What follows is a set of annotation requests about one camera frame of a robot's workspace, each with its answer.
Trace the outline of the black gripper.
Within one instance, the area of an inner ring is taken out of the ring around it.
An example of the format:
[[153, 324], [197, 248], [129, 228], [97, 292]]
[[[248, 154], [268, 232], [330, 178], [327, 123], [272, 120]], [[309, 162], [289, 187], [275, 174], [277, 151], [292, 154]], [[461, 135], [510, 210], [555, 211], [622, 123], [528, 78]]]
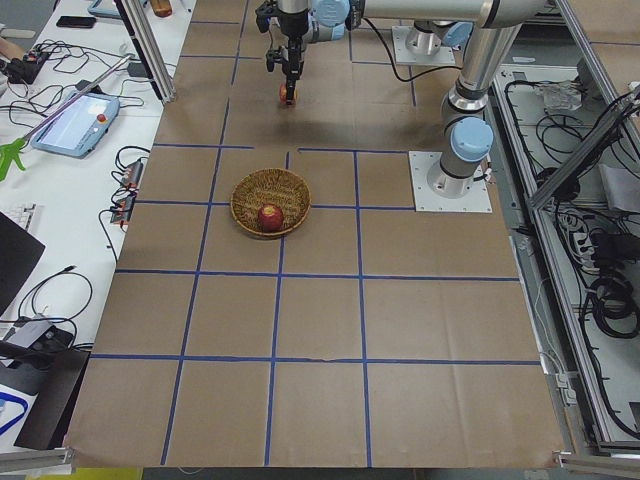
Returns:
[[285, 104], [297, 101], [296, 80], [301, 77], [304, 65], [304, 42], [302, 38], [289, 38], [287, 43], [287, 71], [285, 83]]

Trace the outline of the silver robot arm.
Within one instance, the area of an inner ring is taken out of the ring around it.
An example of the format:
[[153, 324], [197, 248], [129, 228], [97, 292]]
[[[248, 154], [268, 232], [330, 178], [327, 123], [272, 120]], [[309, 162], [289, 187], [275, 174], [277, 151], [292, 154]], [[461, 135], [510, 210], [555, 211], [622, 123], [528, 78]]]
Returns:
[[[270, 46], [265, 54], [268, 71], [279, 65], [285, 82], [279, 88], [279, 101], [291, 106], [296, 103], [296, 83], [304, 68], [306, 48], [310, 44], [338, 40], [344, 32], [353, 30], [364, 21], [362, 1], [266, 1], [255, 10], [256, 25], [259, 30], [269, 33], [277, 26], [286, 37], [284, 45]], [[441, 50], [460, 47], [473, 31], [471, 22], [415, 20], [413, 25], [394, 27], [393, 33], [400, 32], [402, 38], [393, 41], [390, 47], [380, 31], [371, 25], [384, 47], [394, 76], [408, 83], [413, 76], [402, 77], [396, 67], [399, 53], [405, 52], [414, 62], [438, 54]]]
[[494, 134], [480, 118], [487, 91], [513, 44], [521, 25], [539, 10], [542, 1], [352, 1], [347, 26], [363, 19], [462, 21], [474, 24], [455, 85], [443, 100], [447, 146], [427, 175], [430, 188], [445, 198], [461, 198], [474, 183]]

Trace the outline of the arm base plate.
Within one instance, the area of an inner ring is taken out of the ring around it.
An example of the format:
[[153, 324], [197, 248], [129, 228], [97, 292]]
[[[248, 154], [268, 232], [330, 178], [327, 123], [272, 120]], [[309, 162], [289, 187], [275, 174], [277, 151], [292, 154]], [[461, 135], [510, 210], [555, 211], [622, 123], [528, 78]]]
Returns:
[[468, 179], [456, 179], [441, 168], [441, 155], [441, 152], [408, 152], [415, 210], [490, 214], [492, 206], [488, 187], [481, 178], [481, 167]]
[[451, 47], [443, 46], [434, 32], [422, 32], [413, 26], [392, 28], [395, 61], [405, 66], [455, 66]]

